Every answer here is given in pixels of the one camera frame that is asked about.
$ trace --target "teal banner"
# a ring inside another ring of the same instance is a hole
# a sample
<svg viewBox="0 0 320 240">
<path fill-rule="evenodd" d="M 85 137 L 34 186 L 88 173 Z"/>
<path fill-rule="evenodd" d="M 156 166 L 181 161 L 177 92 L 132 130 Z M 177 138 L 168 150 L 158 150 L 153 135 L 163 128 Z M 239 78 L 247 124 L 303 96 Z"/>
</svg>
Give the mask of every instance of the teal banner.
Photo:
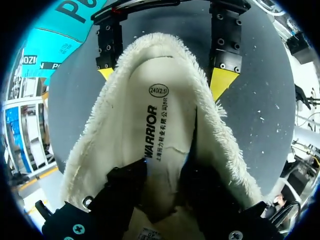
<svg viewBox="0 0 320 240">
<path fill-rule="evenodd" d="M 22 77 L 50 76 L 87 38 L 93 21 L 106 0 L 57 0 L 33 24 L 28 33 Z"/>
</svg>

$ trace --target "white fleece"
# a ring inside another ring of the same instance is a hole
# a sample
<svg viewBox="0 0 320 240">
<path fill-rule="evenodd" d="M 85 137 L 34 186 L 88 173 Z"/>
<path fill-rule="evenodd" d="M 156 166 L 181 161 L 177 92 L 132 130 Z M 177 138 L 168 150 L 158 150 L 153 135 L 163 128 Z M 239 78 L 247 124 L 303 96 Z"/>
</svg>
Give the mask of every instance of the white fleece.
<svg viewBox="0 0 320 240">
<path fill-rule="evenodd" d="M 172 57 L 185 69 L 187 84 L 193 89 L 197 106 L 199 158 L 218 170 L 225 185 L 244 208 L 261 201 L 260 188 L 247 172 L 232 130 L 221 119 L 226 112 L 214 102 L 206 75 L 196 57 L 177 37 L 163 33 L 138 38 L 118 59 L 115 71 L 92 108 L 82 135 L 69 154 L 61 188 L 62 200 L 85 210 L 83 198 L 98 194 L 106 182 L 106 174 L 113 167 L 129 164 L 121 159 L 121 145 L 114 144 L 122 135 L 118 119 L 124 117 L 121 99 L 126 93 L 123 90 L 139 65 L 158 57 Z"/>
</svg>

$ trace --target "bolt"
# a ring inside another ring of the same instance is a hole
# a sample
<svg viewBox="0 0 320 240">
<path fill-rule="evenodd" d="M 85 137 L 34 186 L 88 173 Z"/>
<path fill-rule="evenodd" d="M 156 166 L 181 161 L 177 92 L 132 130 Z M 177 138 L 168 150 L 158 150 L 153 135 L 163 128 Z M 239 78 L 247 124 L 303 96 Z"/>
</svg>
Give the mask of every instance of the bolt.
<svg viewBox="0 0 320 240">
<path fill-rule="evenodd" d="M 229 240 L 242 240 L 242 238 L 244 237 L 244 235 L 242 234 L 242 232 L 240 231 L 232 231 L 229 234 Z"/>
<path fill-rule="evenodd" d="M 86 196 L 83 200 L 82 200 L 82 205 L 87 209 L 89 204 L 93 201 L 93 197 L 92 196 Z"/>
<path fill-rule="evenodd" d="M 220 46 L 224 45 L 224 44 L 225 44 L 225 40 L 223 40 L 222 38 L 219 38 L 219 39 L 218 39 L 218 44 L 219 44 Z"/>
<path fill-rule="evenodd" d="M 81 224 L 76 224 L 72 228 L 73 232 L 77 235 L 81 235 L 85 233 L 85 227 Z"/>
<path fill-rule="evenodd" d="M 239 26 L 242 25 L 242 21 L 240 21 L 239 19 L 235 20 L 235 23 L 236 23 L 237 25 L 239 25 Z"/>
<path fill-rule="evenodd" d="M 219 19 L 219 20 L 222 20 L 222 19 L 224 19 L 224 16 L 222 16 L 221 14 L 217 14 L 216 18 Z"/>
<path fill-rule="evenodd" d="M 233 45 L 233 48 L 234 48 L 235 50 L 239 50 L 239 49 L 240 49 L 239 43 L 235 43 L 235 44 Z"/>
</svg>

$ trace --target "insole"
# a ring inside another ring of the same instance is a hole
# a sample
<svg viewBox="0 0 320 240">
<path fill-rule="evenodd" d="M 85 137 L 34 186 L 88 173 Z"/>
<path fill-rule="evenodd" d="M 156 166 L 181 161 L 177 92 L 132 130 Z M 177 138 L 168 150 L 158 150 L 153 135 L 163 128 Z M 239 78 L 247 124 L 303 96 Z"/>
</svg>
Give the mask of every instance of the insole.
<svg viewBox="0 0 320 240">
<path fill-rule="evenodd" d="M 195 128 L 194 92 L 184 68 L 171 57 L 142 63 L 128 81 L 123 112 L 124 162 L 147 159 L 142 209 L 150 219 L 165 217 L 174 207 Z"/>
</svg>

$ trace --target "metal rack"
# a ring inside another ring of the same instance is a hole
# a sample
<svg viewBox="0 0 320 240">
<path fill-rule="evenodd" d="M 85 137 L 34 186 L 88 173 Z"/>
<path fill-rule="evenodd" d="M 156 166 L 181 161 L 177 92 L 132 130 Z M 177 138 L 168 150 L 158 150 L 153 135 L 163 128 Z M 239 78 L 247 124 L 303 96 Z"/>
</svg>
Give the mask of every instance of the metal rack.
<svg viewBox="0 0 320 240">
<path fill-rule="evenodd" d="M 28 177 L 38 175 L 56 165 L 54 156 L 46 154 L 44 149 L 45 128 L 43 123 L 44 103 L 41 97 L 42 87 L 39 77 L 22 78 L 18 98 L 8 100 L 10 90 L 7 89 L 5 93 L 6 101 L 2 105 L 6 150 L 14 170 L 27 173 Z M 13 141 L 10 124 L 7 123 L 6 118 L 7 111 L 13 108 L 17 108 L 18 112 L 18 134 L 21 136 L 20 153 L 16 153 L 17 145 Z"/>
</svg>

